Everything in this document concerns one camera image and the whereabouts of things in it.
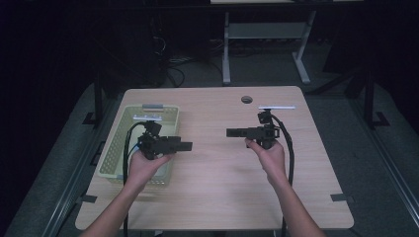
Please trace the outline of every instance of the human arm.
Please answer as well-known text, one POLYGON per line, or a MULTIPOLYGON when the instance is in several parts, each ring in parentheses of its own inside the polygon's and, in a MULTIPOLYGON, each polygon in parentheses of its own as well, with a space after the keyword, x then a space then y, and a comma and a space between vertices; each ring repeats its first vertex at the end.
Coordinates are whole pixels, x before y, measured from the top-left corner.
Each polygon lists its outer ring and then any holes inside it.
POLYGON ((138 194, 158 168, 172 156, 164 155, 158 159, 147 160, 140 151, 135 151, 129 163, 126 184, 81 236, 116 236, 138 194))
POLYGON ((257 154, 262 168, 268 175, 268 181, 274 188, 280 201, 281 210, 291 236, 325 236, 311 218, 288 181, 284 147, 280 142, 275 140, 269 150, 265 150, 256 142, 247 138, 245 142, 257 154))

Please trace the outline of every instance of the wooden table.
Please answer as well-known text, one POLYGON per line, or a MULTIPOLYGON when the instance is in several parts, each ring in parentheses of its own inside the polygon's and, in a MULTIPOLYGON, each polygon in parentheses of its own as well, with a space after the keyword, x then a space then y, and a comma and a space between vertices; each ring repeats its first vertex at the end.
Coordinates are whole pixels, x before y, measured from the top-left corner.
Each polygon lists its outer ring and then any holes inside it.
MULTIPOLYGON (((193 150, 179 152, 170 184, 146 188, 132 205, 129 228, 149 230, 279 229, 283 215, 266 174, 243 138, 226 137, 227 128, 260 125, 259 106, 295 106, 273 111, 293 138, 293 187, 321 228, 350 228, 354 224, 317 128, 298 87, 221 87, 145 89, 126 92, 105 147, 116 131, 126 105, 164 104, 180 108, 179 135, 193 141, 193 150), (250 96, 252 104, 241 97, 250 96)), ((279 138, 286 146, 283 137, 279 138)), ((122 185, 94 175, 76 220, 85 229, 110 203, 122 185)))

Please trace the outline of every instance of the black mechanical device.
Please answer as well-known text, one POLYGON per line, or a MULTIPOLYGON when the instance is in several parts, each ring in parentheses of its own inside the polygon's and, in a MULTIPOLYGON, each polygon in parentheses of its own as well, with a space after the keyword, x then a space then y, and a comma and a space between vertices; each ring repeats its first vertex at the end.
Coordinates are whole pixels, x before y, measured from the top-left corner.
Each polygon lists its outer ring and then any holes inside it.
POLYGON ((136 145, 148 160, 161 154, 192 150, 192 142, 183 142, 180 136, 159 136, 162 125, 153 120, 146 121, 143 126, 145 132, 138 138, 136 145))
POLYGON ((246 137, 262 146, 264 149, 272 147, 272 142, 280 137, 280 128, 275 126, 272 121, 271 110, 266 109, 258 114, 259 123, 262 126, 248 128, 228 128, 227 137, 246 137))

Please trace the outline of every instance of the small round object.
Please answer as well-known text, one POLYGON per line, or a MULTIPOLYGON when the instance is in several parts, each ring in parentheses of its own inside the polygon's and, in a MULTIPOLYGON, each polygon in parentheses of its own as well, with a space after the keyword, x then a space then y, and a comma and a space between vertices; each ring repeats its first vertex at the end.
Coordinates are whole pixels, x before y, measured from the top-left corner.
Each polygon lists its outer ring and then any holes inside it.
POLYGON ((249 96, 244 96, 241 98, 241 102, 243 102, 244 104, 250 104, 253 102, 253 99, 249 96))

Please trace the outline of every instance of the plastic basket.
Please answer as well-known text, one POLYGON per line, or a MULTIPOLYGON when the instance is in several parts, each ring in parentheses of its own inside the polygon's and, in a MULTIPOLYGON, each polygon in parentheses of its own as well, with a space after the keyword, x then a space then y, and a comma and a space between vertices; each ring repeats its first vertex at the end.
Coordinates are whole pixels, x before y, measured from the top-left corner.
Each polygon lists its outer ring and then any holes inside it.
MULTIPOLYGON (((107 178, 112 183, 123 182, 123 157, 127 131, 138 121, 156 120, 162 125, 160 136, 173 136, 178 133, 179 108, 165 105, 132 105, 126 106, 118 123, 118 128, 112 137, 108 149, 103 151, 105 158, 100 163, 98 175, 107 178)), ((143 126, 138 125, 131 134, 129 148, 145 132, 143 126)), ((169 183, 173 160, 161 166, 148 185, 165 186, 169 183)))

